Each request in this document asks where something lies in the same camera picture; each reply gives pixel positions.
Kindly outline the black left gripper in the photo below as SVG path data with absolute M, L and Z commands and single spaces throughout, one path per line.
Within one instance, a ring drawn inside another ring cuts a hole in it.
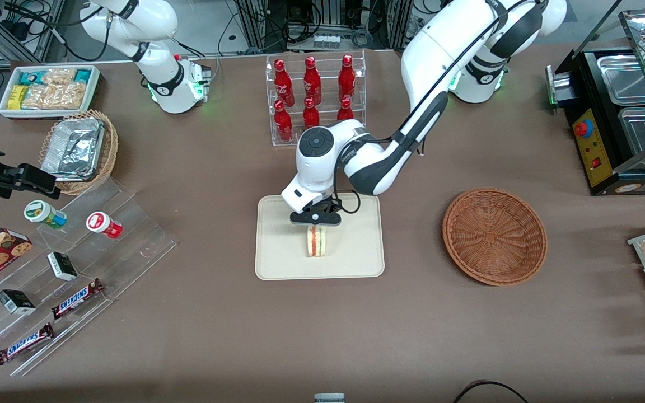
M 342 209 L 342 202 L 336 196 L 329 196 L 310 207 L 312 213 L 336 213 Z

